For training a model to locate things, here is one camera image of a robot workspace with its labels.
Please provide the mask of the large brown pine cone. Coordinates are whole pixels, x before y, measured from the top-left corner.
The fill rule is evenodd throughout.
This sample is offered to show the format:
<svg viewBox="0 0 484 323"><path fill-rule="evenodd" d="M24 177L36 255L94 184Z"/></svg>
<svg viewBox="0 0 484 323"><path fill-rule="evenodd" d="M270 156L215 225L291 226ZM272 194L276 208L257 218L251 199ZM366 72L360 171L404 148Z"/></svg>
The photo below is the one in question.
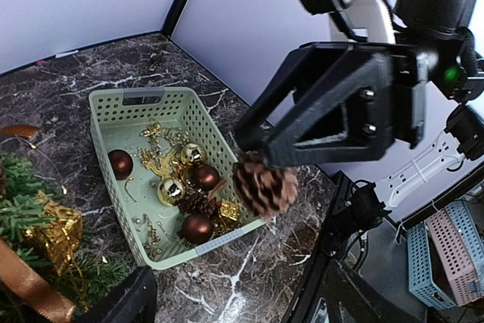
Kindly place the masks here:
<svg viewBox="0 0 484 323"><path fill-rule="evenodd" d="M293 170L270 168L256 153L242 153L238 157L232 166L232 181L239 199L261 219L286 213L298 195Z"/></svg>

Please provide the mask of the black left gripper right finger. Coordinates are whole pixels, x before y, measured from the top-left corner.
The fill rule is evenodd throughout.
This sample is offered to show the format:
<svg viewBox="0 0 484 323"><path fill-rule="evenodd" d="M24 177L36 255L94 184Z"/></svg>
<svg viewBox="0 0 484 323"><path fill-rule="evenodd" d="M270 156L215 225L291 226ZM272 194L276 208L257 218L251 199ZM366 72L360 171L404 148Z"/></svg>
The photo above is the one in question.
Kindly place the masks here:
<svg viewBox="0 0 484 323"><path fill-rule="evenodd" d="M395 306L346 264L331 259L321 282L329 322L343 322L344 308L355 322L422 322Z"/></svg>

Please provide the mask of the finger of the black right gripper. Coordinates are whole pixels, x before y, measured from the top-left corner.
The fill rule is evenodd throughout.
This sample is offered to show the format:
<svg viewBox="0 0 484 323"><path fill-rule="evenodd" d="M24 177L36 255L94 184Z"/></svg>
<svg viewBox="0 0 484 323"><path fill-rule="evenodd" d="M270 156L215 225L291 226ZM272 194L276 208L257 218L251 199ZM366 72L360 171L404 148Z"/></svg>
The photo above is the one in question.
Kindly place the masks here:
<svg viewBox="0 0 484 323"><path fill-rule="evenodd" d="M242 151L263 155L352 155L345 102L353 94L352 46L291 51L240 118L234 137Z"/></svg>
<svg viewBox="0 0 484 323"><path fill-rule="evenodd" d="M395 137L392 58L383 52L311 52L295 66L294 106L263 148L269 165L379 160Z"/></svg>

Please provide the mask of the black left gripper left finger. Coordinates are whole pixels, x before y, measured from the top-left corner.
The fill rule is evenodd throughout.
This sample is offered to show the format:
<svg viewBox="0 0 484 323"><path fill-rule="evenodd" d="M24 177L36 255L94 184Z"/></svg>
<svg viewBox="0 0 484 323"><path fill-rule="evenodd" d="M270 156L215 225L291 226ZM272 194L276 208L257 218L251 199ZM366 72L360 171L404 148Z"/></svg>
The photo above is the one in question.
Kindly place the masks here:
<svg viewBox="0 0 484 323"><path fill-rule="evenodd" d="M105 298L73 322L154 322L157 306L157 281L149 266L136 268Z"/></svg>

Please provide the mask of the beige perforated plastic basket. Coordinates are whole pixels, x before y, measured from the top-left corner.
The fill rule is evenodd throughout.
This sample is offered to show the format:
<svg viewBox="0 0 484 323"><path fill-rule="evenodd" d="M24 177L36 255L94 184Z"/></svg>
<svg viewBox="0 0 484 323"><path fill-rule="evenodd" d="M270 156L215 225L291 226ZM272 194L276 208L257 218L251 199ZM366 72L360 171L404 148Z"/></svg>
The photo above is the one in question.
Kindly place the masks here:
<svg viewBox="0 0 484 323"><path fill-rule="evenodd" d="M236 157L193 89L107 89L88 99L104 182L139 266L169 269L263 225L238 200Z"/></svg>

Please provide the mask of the brown ribbon cinnamon stick ornament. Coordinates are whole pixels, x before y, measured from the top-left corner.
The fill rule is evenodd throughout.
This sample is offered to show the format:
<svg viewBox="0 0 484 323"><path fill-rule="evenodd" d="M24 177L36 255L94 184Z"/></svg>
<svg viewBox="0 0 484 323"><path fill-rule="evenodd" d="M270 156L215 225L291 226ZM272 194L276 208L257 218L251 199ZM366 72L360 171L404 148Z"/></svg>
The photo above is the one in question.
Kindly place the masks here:
<svg viewBox="0 0 484 323"><path fill-rule="evenodd" d="M30 161L8 152L1 153L1 286L49 322L71 322L74 302L50 284L50 279L71 275L78 269L73 261L59 276L53 265L26 240L29 227L51 220L44 205L58 203L55 194L38 179Z"/></svg>

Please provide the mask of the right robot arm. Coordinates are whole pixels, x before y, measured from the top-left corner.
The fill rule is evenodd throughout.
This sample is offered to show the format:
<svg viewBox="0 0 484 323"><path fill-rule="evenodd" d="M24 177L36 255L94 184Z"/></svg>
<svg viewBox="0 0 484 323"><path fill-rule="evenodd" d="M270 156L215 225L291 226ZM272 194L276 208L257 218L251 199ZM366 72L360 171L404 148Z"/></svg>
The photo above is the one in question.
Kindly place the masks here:
<svg viewBox="0 0 484 323"><path fill-rule="evenodd" d="M468 27L476 0L300 2L310 14L328 14L343 40L292 50L235 127L243 155L234 187L257 216L295 201L295 166L379 160L397 140L417 147L428 82L457 107L423 152L358 183L352 217L381 219L440 171L482 156L483 115L467 105L483 93Z"/></svg>

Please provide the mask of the small green christmas tree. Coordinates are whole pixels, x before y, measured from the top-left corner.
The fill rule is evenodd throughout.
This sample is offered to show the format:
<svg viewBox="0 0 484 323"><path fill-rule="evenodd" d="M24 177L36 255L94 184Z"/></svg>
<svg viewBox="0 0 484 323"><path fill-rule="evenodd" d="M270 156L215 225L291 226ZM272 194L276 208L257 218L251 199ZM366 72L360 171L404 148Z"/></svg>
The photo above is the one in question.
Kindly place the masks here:
<svg viewBox="0 0 484 323"><path fill-rule="evenodd" d="M128 263L90 251L89 238L30 161L1 155L3 322L71 322L126 278Z"/></svg>

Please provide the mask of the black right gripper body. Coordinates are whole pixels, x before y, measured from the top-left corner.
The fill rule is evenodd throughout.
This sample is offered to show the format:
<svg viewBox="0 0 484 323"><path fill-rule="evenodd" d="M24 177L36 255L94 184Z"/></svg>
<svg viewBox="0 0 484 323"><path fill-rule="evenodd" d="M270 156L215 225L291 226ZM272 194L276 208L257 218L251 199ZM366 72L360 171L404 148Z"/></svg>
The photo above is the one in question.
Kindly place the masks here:
<svg viewBox="0 0 484 323"><path fill-rule="evenodd" d="M424 137L426 116L426 84L433 67L427 54L410 45L378 43L314 43L310 46L352 46L354 52L383 52L392 58L393 81L390 105L395 140L403 141L411 149Z"/></svg>

